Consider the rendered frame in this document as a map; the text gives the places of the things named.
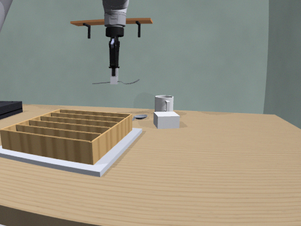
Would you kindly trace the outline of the wooden cutlery tray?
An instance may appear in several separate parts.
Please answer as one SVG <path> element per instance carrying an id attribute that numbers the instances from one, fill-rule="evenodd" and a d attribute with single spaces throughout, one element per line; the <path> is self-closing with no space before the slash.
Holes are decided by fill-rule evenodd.
<path id="1" fill-rule="evenodd" d="M 132 114 L 58 109 L 0 135 L 2 149 L 94 165 L 131 131 Z"/>

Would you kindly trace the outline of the grey mug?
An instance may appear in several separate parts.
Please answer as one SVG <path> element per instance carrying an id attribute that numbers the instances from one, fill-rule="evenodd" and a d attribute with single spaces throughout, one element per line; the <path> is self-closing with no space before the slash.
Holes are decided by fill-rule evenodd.
<path id="1" fill-rule="evenodd" d="M 170 110 L 169 110 L 169 106 L 170 106 Z M 173 96 L 169 96 L 169 95 L 155 96 L 155 112 L 169 112 L 169 111 L 173 111 Z"/>

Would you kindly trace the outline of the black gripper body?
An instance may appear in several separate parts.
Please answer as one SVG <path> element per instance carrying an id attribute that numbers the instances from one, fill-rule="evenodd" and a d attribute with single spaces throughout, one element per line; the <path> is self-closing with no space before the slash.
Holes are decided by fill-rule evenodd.
<path id="1" fill-rule="evenodd" d="M 114 39 L 114 42 L 116 43 L 116 49 L 117 49 L 117 41 L 119 41 L 119 37 L 124 36 L 124 28 L 123 27 L 107 27 L 105 35 L 107 37 L 111 37 L 110 41 Z"/>

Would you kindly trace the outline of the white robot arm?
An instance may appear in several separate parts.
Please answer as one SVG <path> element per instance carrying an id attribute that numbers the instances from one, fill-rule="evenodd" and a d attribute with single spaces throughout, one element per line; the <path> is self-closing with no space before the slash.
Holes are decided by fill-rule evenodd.
<path id="1" fill-rule="evenodd" d="M 129 0 L 102 0 L 105 27 L 125 27 Z M 0 0 L 0 32 L 13 0 Z"/>

